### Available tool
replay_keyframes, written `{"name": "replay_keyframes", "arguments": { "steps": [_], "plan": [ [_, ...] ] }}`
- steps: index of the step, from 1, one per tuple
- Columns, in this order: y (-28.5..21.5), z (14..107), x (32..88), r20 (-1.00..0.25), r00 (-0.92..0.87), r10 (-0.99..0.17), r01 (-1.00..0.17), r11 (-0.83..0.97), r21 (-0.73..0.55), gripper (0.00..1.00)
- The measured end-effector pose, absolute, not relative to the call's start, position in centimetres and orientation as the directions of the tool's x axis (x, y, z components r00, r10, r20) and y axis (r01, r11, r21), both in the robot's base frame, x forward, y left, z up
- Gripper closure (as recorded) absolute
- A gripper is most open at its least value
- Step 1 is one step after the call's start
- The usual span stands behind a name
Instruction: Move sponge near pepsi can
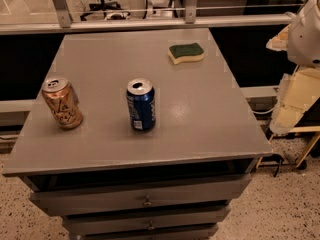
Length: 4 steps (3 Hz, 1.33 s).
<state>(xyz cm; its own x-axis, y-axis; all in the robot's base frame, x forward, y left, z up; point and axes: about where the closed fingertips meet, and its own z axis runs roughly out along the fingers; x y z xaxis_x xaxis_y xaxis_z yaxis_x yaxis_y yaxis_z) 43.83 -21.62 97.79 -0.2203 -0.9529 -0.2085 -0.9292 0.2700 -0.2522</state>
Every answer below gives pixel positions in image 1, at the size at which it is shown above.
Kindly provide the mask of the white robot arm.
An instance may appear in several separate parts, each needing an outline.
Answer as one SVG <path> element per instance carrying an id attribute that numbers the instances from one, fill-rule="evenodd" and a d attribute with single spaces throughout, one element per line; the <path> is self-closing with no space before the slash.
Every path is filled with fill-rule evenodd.
<path id="1" fill-rule="evenodd" d="M 279 84 L 270 130 L 288 133 L 320 98 L 320 0 L 308 0 L 292 22 L 270 39 L 266 48 L 286 51 L 297 65 Z"/>

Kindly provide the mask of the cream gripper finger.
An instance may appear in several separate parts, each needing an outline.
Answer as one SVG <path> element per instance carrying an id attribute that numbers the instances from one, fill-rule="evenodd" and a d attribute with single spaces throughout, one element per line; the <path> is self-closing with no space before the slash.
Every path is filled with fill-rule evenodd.
<path id="1" fill-rule="evenodd" d="M 273 51 L 286 51 L 287 43 L 288 43 L 288 32 L 289 32 L 289 25 L 283 28 L 273 38 L 271 38 L 267 42 L 266 48 Z"/>
<path id="2" fill-rule="evenodd" d="M 292 75 L 284 74 L 269 129 L 275 134 L 288 133 L 319 98 L 319 69 L 303 67 Z"/>

